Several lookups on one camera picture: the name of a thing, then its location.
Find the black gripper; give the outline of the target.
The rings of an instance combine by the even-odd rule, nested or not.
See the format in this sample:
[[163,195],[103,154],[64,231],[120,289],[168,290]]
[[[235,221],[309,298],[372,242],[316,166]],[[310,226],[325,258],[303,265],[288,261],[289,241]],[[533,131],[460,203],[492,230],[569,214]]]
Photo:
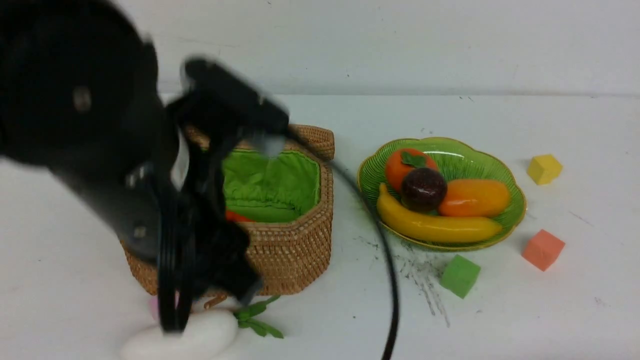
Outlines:
[[226,220],[221,159],[179,130],[164,130],[148,157],[115,150],[65,160],[51,173],[144,264],[160,291],[192,298],[219,290],[248,306],[263,287],[249,261],[249,233]]

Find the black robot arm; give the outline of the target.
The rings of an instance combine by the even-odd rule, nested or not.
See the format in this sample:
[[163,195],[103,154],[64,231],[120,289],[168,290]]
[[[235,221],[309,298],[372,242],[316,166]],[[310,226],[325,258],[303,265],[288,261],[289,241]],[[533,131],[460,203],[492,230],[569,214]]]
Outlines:
[[46,168],[158,275],[165,303],[262,288],[226,218],[223,161],[253,134],[258,96],[205,59],[163,104],[158,60],[110,0],[1,2],[1,155]]

